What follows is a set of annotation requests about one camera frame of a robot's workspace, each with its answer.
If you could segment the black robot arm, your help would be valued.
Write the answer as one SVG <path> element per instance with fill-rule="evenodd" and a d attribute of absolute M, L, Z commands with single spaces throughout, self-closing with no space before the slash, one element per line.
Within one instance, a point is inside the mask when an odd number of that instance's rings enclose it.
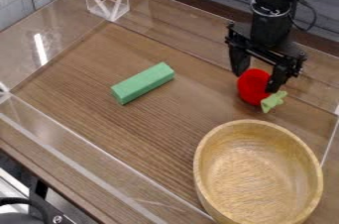
<path fill-rule="evenodd" d="M 289 39 L 296 5 L 300 0 L 252 0 L 252 22 L 231 23 L 225 43 L 229 46 L 232 73 L 241 76 L 252 57 L 272 66 L 264 91 L 275 93 L 296 77 L 307 60 L 305 52 Z"/>

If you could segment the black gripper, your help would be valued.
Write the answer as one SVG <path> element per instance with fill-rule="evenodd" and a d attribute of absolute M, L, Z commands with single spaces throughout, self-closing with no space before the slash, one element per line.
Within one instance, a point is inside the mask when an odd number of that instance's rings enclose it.
<path fill-rule="evenodd" d="M 248 69 L 253 56 L 273 66 L 264 91 L 275 93 L 289 77 L 296 77 L 307 60 L 305 52 L 284 39 L 275 47 L 256 43 L 251 38 L 251 25 L 231 22 L 227 26 L 225 44 L 229 46 L 232 72 L 240 76 Z"/>

